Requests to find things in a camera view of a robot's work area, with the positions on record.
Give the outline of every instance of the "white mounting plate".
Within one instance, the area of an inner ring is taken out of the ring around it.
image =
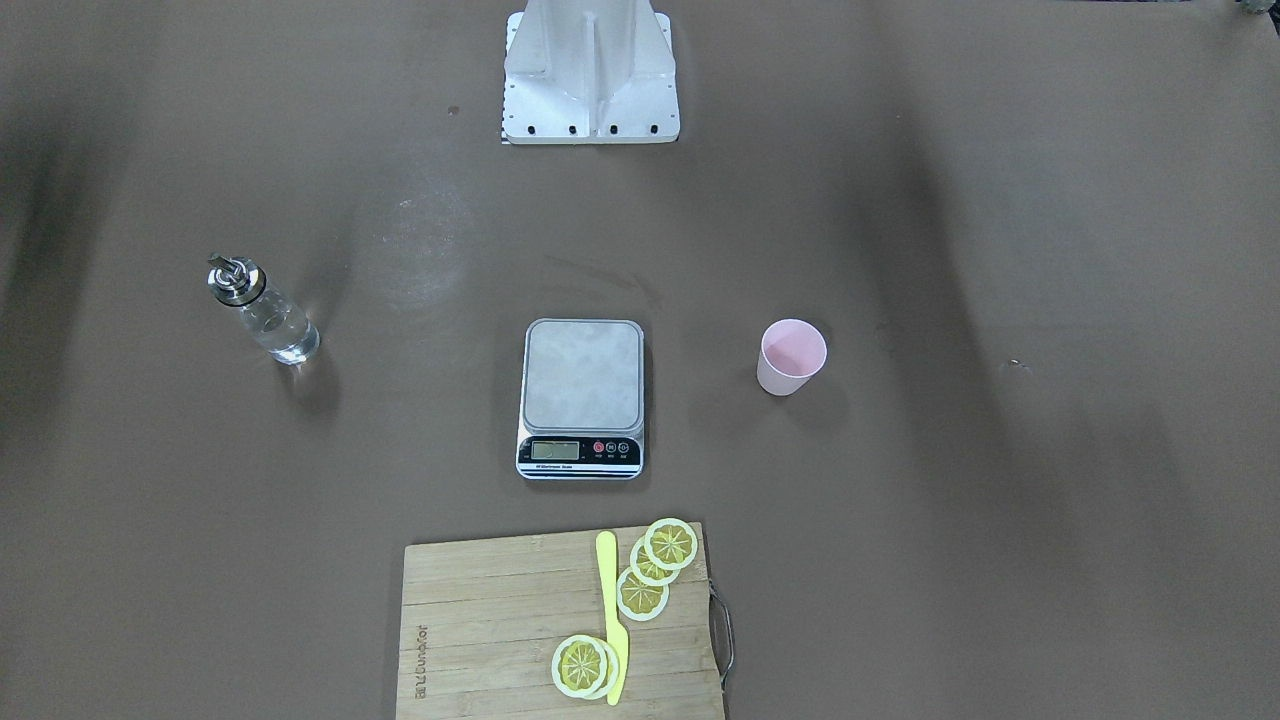
[[[525,13],[507,18],[507,51]],[[671,18],[653,13],[671,51]],[[502,141],[512,145],[635,145],[680,136],[676,76],[634,74],[612,97],[573,97],[547,78],[506,74]]]

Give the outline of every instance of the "metal bottle lid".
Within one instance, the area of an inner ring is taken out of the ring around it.
[[[241,307],[257,300],[266,287],[266,273],[248,258],[228,260],[214,252],[209,256],[209,292],[223,305]]]

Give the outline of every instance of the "knife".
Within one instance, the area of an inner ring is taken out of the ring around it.
[[[604,642],[618,653],[618,682],[605,696],[609,705],[618,703],[622,680],[627,678],[627,652],[631,637],[618,621],[618,538],[609,530],[595,536],[595,564],[600,569],[600,594],[604,596]]]

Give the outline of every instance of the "plastic cup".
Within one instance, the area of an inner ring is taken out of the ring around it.
[[[826,363],[827,341],[818,328],[804,320],[787,318],[764,331],[755,379],[769,395],[791,395]]]

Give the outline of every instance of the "lemon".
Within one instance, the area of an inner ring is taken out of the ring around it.
[[[641,541],[653,564],[663,570],[687,568],[698,553],[698,536],[689,523],[677,518],[663,518],[649,525]]]
[[[680,570],[663,570],[644,551],[644,538],[631,547],[631,573],[646,585],[669,585],[680,577]]]
[[[631,568],[623,570],[618,578],[618,610],[632,620],[653,620],[663,607],[667,607],[668,597],[671,588],[641,583]]]
[[[621,664],[621,661],[618,661],[618,653],[613,651],[613,646],[611,646],[605,641],[602,641],[600,638],[591,638],[591,639],[595,641],[595,643],[599,644],[600,648],[604,650],[604,656],[605,656],[605,660],[607,660],[609,670],[605,674],[604,684],[600,685],[600,689],[598,689],[594,693],[586,696],[585,700],[600,700],[602,697],[609,694],[609,691],[612,691],[613,685],[617,684],[617,682],[618,682],[618,669],[621,667],[622,664]]]
[[[568,697],[586,697],[608,679],[608,655],[590,635],[570,635],[552,656],[552,682]]]

